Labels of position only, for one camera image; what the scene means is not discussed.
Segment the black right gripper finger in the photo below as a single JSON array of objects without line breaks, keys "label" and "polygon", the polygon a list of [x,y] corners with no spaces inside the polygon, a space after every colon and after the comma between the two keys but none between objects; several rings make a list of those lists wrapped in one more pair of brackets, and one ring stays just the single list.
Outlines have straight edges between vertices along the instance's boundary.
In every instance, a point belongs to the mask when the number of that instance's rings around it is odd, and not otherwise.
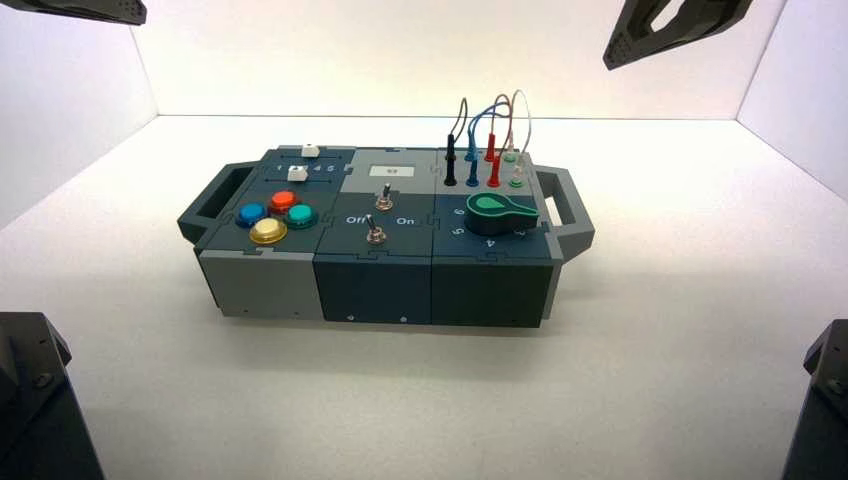
[{"label": "black right gripper finger", "polygon": [[669,22],[652,22],[668,3],[627,0],[603,53],[603,63],[614,70],[686,44],[717,35],[741,21],[750,0],[685,0]]}]

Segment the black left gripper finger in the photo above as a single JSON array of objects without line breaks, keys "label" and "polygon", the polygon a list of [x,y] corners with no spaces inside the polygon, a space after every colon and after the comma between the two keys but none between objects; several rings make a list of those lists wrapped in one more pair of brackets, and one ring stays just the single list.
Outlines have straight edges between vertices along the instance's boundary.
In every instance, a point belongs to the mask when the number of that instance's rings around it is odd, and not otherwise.
[{"label": "black left gripper finger", "polygon": [[20,11],[132,26],[144,25],[146,5],[139,0],[1,0]]}]

